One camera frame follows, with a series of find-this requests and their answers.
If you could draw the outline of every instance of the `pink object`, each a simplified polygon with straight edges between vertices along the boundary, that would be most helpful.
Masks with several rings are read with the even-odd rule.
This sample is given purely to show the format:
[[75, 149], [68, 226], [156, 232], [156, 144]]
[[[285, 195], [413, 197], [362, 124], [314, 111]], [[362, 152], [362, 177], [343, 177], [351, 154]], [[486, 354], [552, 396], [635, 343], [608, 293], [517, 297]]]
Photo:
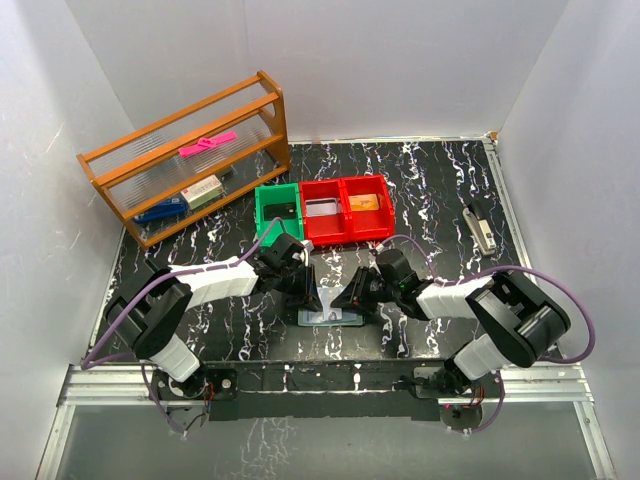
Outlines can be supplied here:
[[182, 158], [187, 158], [196, 153], [202, 153], [210, 148], [215, 148], [218, 145], [222, 145], [223, 143], [230, 142], [235, 140], [237, 135], [235, 132], [223, 133], [222, 135], [218, 135], [217, 137], [202, 137], [198, 140], [198, 143], [195, 145], [191, 145], [190, 147], [183, 147], [178, 149], [178, 153]]
[[222, 135], [218, 135], [217, 137], [206, 138], [202, 137], [198, 140], [198, 145], [202, 145], [203, 147], [214, 148], [218, 145], [222, 145], [223, 143], [231, 142], [235, 140], [237, 135], [235, 132], [223, 133]]
[[204, 152], [205, 150], [209, 150], [209, 147], [204, 147], [196, 143], [195, 145], [191, 145], [190, 147], [179, 148], [178, 153], [180, 153], [180, 156], [182, 158], [187, 158], [192, 155], [195, 155], [196, 153]]

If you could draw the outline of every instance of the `white enclosure wall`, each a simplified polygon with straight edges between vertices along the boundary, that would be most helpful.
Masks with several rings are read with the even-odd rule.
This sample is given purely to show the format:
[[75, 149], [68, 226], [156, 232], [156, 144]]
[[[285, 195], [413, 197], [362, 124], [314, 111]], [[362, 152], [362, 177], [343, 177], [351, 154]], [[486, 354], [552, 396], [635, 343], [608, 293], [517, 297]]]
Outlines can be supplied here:
[[259, 69], [290, 139], [499, 129], [564, 0], [67, 0], [139, 128]]
[[242, 1], [66, 2], [135, 128], [259, 69], [249, 68]]
[[498, 130], [566, 1], [245, 0], [293, 139]]
[[573, 0], [499, 136], [534, 265], [595, 317], [585, 369], [621, 479], [640, 476], [639, 85], [638, 2]]
[[33, 478], [121, 226], [75, 155], [131, 131], [62, 0], [0, 2], [2, 478]]

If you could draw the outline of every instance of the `red storage bin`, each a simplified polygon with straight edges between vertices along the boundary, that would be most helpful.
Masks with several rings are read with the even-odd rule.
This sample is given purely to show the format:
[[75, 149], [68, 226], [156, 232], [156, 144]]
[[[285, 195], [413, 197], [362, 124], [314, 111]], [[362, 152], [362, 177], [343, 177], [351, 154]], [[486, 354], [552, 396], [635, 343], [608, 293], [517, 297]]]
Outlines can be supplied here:
[[[298, 185], [304, 236], [314, 245], [380, 240], [393, 235], [395, 215], [387, 182], [382, 175], [301, 182]], [[377, 210], [354, 211], [351, 208], [350, 196], [371, 194], [376, 195], [378, 200]], [[315, 205], [310, 203], [313, 200], [329, 199], [335, 199], [337, 205], [334, 206], [329, 201]]]
[[[314, 245], [332, 245], [349, 242], [349, 214], [347, 213], [347, 197], [340, 180], [322, 180], [317, 182], [300, 182], [300, 205], [304, 221], [305, 238]], [[329, 215], [309, 216], [307, 203], [313, 200], [335, 199], [336, 213]]]
[[[350, 216], [349, 239], [353, 242], [379, 240], [395, 232], [395, 214], [389, 198], [387, 182], [382, 175], [342, 178], [346, 194], [347, 216]], [[353, 195], [375, 194], [378, 210], [352, 211], [349, 198]]]

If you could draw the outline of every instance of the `wooden rack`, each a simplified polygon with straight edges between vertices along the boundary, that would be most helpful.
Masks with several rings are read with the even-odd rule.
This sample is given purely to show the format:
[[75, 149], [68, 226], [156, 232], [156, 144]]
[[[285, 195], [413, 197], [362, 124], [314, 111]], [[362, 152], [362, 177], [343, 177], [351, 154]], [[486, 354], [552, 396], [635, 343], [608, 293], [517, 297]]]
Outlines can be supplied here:
[[[248, 90], [256, 88], [261, 96], [246, 100], [251, 98]], [[228, 147], [217, 147], [215, 154], [199, 153], [186, 159], [179, 156], [179, 148], [232, 127], [237, 139]], [[239, 162], [245, 161], [244, 170], [255, 170], [256, 155], [261, 150], [271, 156], [274, 165], [255, 180], [243, 185], [236, 181], [236, 188], [225, 191], [221, 198], [181, 217], [165, 220], [154, 229], [134, 222], [136, 215], [206, 177], [228, 172]], [[259, 71], [243, 82], [77, 158], [100, 196], [147, 249], [290, 168], [282, 90], [265, 72]]]

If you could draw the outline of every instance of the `white box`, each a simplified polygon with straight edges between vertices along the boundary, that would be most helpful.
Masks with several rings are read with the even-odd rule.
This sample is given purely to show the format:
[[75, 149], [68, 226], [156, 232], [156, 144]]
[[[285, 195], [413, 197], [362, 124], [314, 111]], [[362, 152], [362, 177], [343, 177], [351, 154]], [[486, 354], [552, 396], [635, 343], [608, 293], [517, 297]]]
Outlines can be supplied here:
[[193, 210], [212, 198], [217, 197], [223, 192], [223, 190], [224, 188], [222, 187], [220, 180], [218, 180], [218, 177], [211, 175], [210, 177], [185, 188], [180, 192], [180, 194], [189, 204], [189, 208]]

